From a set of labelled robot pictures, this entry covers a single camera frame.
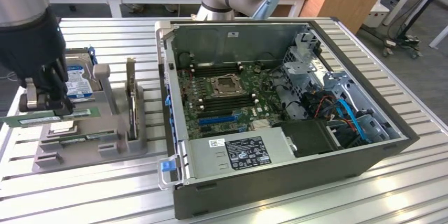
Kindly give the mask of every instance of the aluminum slotted table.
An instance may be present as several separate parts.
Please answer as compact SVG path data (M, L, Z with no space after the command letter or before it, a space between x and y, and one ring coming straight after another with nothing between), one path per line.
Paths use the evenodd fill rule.
M144 87L148 154L48 174L30 171L38 128L0 131L0 221L10 223L418 223L448 221L446 126L346 28L314 19L421 139L361 176L178 221L172 192L157 186L156 161L166 154L153 18L66 18L68 48L96 48L110 64L110 83L124 85L126 57ZM322 57L332 57L322 48ZM338 67L334 60L328 61ZM17 98L9 115L17 112Z

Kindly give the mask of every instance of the power supply label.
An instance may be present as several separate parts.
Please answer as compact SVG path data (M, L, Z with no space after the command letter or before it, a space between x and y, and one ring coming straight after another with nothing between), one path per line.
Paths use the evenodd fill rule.
M270 163L261 136L225 142L225 149L233 170L241 170Z

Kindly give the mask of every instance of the floor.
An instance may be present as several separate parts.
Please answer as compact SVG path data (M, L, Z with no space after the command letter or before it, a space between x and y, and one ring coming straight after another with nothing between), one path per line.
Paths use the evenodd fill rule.
M408 1L402 12L406 11L416 1ZM180 13L172 13L164 5L146 5L142 13L134 14L130 13L130 6L121 6L124 17L188 17L197 12L197 9L197 5L182 5ZM106 5L78 4L73 12L68 5L57 4L53 5L53 10L58 17L110 17ZM362 30L356 35L434 114L448 124L448 106L445 105L445 98L448 97L448 38L440 43L438 50L428 47L434 36L448 25L446 13L448 9L444 6L432 3L410 29L409 34L417 36L421 41L420 50L424 56L417 59L412 59L409 51L401 48L394 49L394 55L386 58L381 57L382 42ZM401 23L401 19L397 20L396 25L392 25L389 30L390 35L396 33L398 23ZM388 29L389 27L381 25L377 28L377 32L385 35ZM0 68L0 76L2 77L6 74L8 70ZM4 116L9 109L18 84L2 78L0 79L0 86L2 87L0 94L0 116Z

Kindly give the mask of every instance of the printed label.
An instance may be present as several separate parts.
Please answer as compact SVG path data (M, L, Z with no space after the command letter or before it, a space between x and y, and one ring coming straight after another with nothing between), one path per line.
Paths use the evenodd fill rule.
M224 142L225 142L224 138L208 140L208 144L209 144L210 148L224 146Z
M33 118L33 119L20 120L18 122L21 124L30 124L30 123L40 123L40 122L49 122L49 121L58 121L58 120L60 120L58 116L49 116L46 118Z
M81 143L81 142L85 142L85 141L86 141L85 138L74 138L74 139L70 139L70 140L62 140L58 143L65 145L65 144Z
M226 37L228 38L237 38L238 37L238 32L237 31L232 31L232 32L229 32L229 33L226 33Z
M113 131L90 134L90 135L86 135L85 138L90 140L90 139L96 139L96 138L100 138L101 136L110 135L110 134L113 134Z
M90 87L89 81L82 78L84 68L81 66L68 66L68 82L66 88L66 96L70 99L85 98L92 96L93 91Z
M225 142L233 170L241 170L270 163L261 136Z
M92 114L90 110L85 109L85 110L80 110L80 111L73 111L73 114L70 114L70 116L74 117L74 118L81 118L81 117L86 116L86 115L90 115L90 114Z

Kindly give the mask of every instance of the blue cable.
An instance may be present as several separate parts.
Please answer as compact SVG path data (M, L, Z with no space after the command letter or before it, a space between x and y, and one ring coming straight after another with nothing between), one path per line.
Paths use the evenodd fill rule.
M337 114L341 118L344 118L344 113L340 107L336 107Z
M365 141L370 142L366 137L365 137L365 134L364 134L364 131L361 129L361 127L358 126L357 124L357 121L356 121L356 117L354 117L354 114L352 112L352 109L349 108L350 106L348 106L346 102L342 100L342 99L337 99L337 101L341 103L341 105L345 107L345 110L348 112L348 115L350 116L352 118L352 121L353 121L353 124L354 124L354 127L358 131L358 135L361 136L361 139L364 139Z

